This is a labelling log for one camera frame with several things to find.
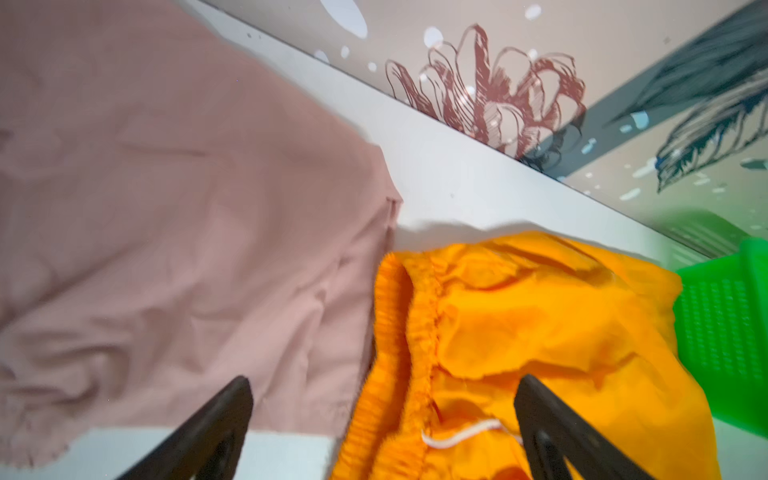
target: pink fabric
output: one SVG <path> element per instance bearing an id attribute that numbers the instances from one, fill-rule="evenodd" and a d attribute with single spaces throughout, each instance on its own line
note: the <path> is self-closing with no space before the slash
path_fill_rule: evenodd
<path id="1" fill-rule="evenodd" d="M 0 461 L 179 425 L 339 435 L 399 196 L 377 147 L 170 2 L 0 3 Z"/>

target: white drawstring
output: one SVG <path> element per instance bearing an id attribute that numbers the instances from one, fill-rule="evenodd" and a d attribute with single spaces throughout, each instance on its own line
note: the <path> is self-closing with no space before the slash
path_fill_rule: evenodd
<path id="1" fill-rule="evenodd" d="M 440 449 L 440 450 L 450 449 L 451 447 L 454 447 L 459 443 L 464 442 L 466 439 L 470 439 L 471 437 L 474 437 L 480 432 L 485 432 L 488 430 L 504 430 L 505 432 L 509 433 L 509 431 L 506 428 L 504 428 L 500 420 L 488 419 L 488 420 L 482 420 L 480 422 L 477 422 L 473 426 L 463 429 L 462 431 L 456 433 L 452 437 L 449 437 L 444 440 L 435 440 L 434 438 L 427 436 L 427 434 L 422 432 L 422 440 L 424 441 L 425 444 L 427 444 L 427 446 L 432 447 L 433 449 Z M 515 435 L 512 433 L 509 433 L 509 435 L 512 435 L 513 437 L 515 437 L 515 440 L 517 440 L 520 445 L 523 444 L 523 439 L 520 435 Z"/>

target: white table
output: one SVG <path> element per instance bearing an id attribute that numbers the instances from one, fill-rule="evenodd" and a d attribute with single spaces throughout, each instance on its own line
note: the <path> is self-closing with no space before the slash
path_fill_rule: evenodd
<path id="1" fill-rule="evenodd" d="M 375 91 L 197 0 L 181 0 L 225 39 L 300 86 L 381 146 L 404 204 L 396 248 L 424 250 L 538 228 L 678 268 L 703 260 L 686 247 Z M 723 477 L 762 478 L 768 440 L 715 423 Z M 35 470 L 0 467 L 2 480 L 112 480 L 170 429 L 99 429 Z M 320 480 L 335 439 L 251 432 L 237 480 Z"/>

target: orange fabric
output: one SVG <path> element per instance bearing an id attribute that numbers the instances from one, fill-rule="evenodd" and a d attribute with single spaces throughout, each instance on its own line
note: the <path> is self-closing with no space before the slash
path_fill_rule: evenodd
<path id="1" fill-rule="evenodd" d="M 527 373 L 655 478 L 720 478 L 709 406 L 677 360 L 681 288 L 644 261 L 536 232 L 389 254 L 376 362 L 332 478 L 529 478 L 508 433 L 445 450 L 421 438 L 489 418 L 519 434 Z"/>

